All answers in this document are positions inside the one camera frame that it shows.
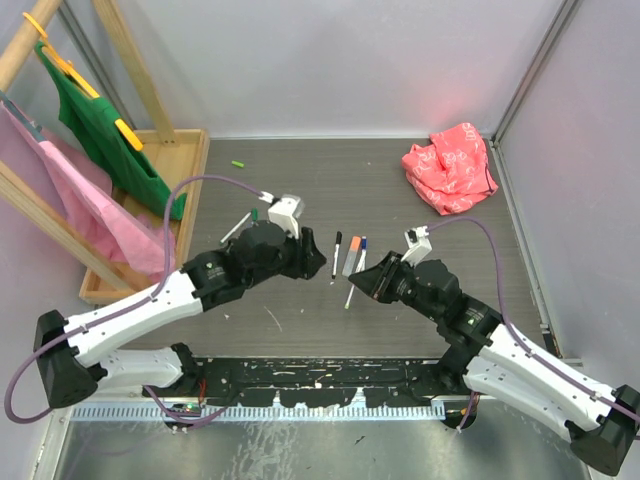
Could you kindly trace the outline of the grey highlighter with orange tip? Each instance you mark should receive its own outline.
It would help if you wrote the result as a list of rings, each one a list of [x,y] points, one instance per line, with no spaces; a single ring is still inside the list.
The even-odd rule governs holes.
[[[356,260],[358,256],[358,250],[349,250],[344,261],[342,275],[345,277],[350,276],[355,268]]]

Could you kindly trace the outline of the white pen with lime end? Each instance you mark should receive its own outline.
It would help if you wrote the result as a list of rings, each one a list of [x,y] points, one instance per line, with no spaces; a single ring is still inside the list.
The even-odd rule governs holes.
[[[359,259],[358,264],[357,264],[357,266],[355,268],[355,273],[361,272],[365,268],[365,264],[366,264],[366,257],[362,258],[361,260]],[[351,285],[350,290],[349,290],[349,294],[348,294],[346,302],[344,304],[344,309],[345,310],[348,310],[350,308],[354,291],[355,291],[355,286]]]

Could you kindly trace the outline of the white pen with black end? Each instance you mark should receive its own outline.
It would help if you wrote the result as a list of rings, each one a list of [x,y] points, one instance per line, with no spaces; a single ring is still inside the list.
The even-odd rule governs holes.
[[[340,255],[340,245],[336,245],[334,242],[334,252],[332,258],[332,269],[331,269],[331,280],[335,280],[337,277],[338,263],[339,263],[339,255]]]

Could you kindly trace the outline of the orange highlighter cap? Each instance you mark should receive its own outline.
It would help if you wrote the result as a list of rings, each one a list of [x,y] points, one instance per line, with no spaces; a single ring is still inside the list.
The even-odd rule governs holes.
[[[350,243],[349,251],[357,252],[361,247],[361,241],[362,239],[359,236],[353,236]]]

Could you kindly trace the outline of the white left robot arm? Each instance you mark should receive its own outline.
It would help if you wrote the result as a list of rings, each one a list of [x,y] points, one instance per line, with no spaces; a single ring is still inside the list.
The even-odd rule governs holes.
[[[92,312],[64,317],[52,310],[36,324],[34,351],[47,403],[52,409],[75,405],[107,386],[142,384],[194,393],[200,372],[185,347],[157,353],[122,351],[161,326],[236,301],[264,281],[282,275],[309,280],[326,264],[312,229],[287,235],[268,221],[244,230],[217,250],[195,256],[153,285]]]

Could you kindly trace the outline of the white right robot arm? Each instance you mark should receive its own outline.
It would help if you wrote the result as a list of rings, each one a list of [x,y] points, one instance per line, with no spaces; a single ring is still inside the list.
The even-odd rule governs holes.
[[[373,300],[401,302],[435,323],[449,345],[437,364],[444,390],[494,397],[546,425],[592,469],[619,474],[639,433],[634,388],[598,382],[539,347],[464,293],[439,260],[411,266],[391,252],[349,280]]]

